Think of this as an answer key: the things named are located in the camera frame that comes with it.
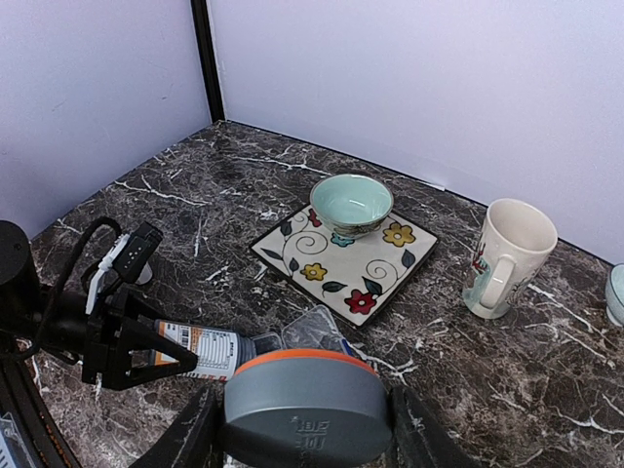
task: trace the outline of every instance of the blue flower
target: blue flower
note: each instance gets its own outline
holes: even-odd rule
[[[355,239],[347,239],[346,237],[340,237],[335,232],[331,234],[331,243],[336,244],[339,247],[347,247],[355,242]]]

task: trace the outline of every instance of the white wall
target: white wall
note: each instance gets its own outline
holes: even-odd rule
[[[624,2],[209,3],[228,119],[525,199],[624,260]]]
[[[209,124],[188,0],[0,2],[0,219],[32,236]]]

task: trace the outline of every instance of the countertop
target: countertop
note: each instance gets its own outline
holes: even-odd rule
[[[165,239],[139,288],[170,317],[243,335],[279,331],[314,305],[248,251],[302,205],[322,177],[383,180],[396,209],[441,239],[423,268],[351,343],[388,383],[417,390],[448,432],[485,466],[624,464],[624,339],[605,317],[609,265],[560,242],[520,303],[487,322],[460,290],[485,208],[410,177],[299,140],[217,123],[124,175],[32,243],[52,283],[91,220],[129,231],[147,220]],[[88,254],[102,255],[110,234]],[[94,261],[88,256],[77,271]],[[70,288],[78,289],[76,278]],[[172,377],[123,392],[80,381],[45,353],[34,378],[85,467],[125,467],[165,431],[202,382]],[[383,465],[380,460],[377,466]]]

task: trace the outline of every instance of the white mug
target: white mug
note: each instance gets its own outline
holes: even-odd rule
[[[496,200],[466,274],[464,302],[484,319],[502,317],[556,245],[557,229],[546,214],[520,200]]]

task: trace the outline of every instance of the floral plate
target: floral plate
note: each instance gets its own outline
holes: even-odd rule
[[[356,327],[381,310],[420,267],[438,238],[391,213],[361,239],[329,231],[311,206],[252,243],[252,252]]]

